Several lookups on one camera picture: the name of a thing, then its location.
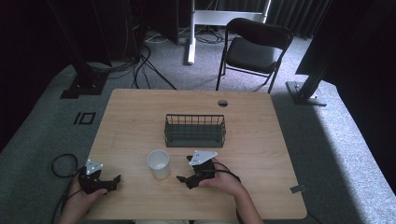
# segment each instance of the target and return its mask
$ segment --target metal wire basket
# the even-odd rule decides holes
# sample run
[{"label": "metal wire basket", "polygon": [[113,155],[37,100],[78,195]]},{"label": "metal wire basket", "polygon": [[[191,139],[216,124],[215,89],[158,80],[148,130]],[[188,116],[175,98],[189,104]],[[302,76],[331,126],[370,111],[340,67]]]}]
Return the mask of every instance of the metal wire basket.
[{"label": "metal wire basket", "polygon": [[223,115],[166,115],[167,147],[222,147],[225,134]]}]

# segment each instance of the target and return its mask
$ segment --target stand base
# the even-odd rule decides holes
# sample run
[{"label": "stand base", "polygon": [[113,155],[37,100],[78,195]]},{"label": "stand base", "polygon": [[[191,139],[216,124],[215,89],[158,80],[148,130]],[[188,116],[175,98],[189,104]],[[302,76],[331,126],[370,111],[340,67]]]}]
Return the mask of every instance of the stand base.
[{"label": "stand base", "polygon": [[288,91],[293,99],[293,102],[296,105],[322,105],[322,106],[327,105],[327,103],[322,99],[319,90],[316,90],[315,93],[311,97],[309,97],[309,99],[303,99],[299,97],[298,92],[303,85],[304,85],[303,82],[295,82],[295,81],[286,82]]},{"label": "stand base", "polygon": [[100,95],[106,84],[107,77],[108,74],[98,75],[91,86],[82,86],[80,85],[80,77],[77,74],[69,90],[62,93],[61,99],[77,99],[80,95]]}]

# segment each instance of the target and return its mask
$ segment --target cup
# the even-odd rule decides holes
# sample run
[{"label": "cup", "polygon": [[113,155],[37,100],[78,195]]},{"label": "cup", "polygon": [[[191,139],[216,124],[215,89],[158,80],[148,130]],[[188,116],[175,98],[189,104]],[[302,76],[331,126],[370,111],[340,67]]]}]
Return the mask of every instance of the cup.
[{"label": "cup", "polygon": [[169,176],[169,155],[162,149],[157,149],[148,155],[148,167],[152,175],[157,179],[165,179]]}]

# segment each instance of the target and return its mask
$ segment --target chair backrest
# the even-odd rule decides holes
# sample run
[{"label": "chair backrest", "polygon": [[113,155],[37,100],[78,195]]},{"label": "chair backrest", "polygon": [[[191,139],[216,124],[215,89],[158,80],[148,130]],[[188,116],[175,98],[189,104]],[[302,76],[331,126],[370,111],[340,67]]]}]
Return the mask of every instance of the chair backrest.
[{"label": "chair backrest", "polygon": [[293,40],[293,33],[286,27],[236,18],[228,22],[228,32],[236,33],[247,41],[277,49],[286,50]]}]

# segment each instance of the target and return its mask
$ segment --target table top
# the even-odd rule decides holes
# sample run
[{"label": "table top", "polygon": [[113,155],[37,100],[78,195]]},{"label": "table top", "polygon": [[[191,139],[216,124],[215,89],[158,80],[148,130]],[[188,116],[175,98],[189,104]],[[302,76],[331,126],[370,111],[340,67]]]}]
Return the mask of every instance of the table top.
[{"label": "table top", "polygon": [[[219,106],[219,100],[228,105]],[[223,147],[166,147],[166,114],[224,115]],[[147,165],[154,149],[170,155],[170,175],[155,179]],[[116,191],[101,197],[87,219],[235,219],[233,197],[211,188],[188,189],[176,176],[191,176],[186,156],[216,157],[240,176],[264,219],[304,218],[298,182],[271,97],[262,92],[114,90],[89,159],[104,165],[101,180],[121,175]]]}]

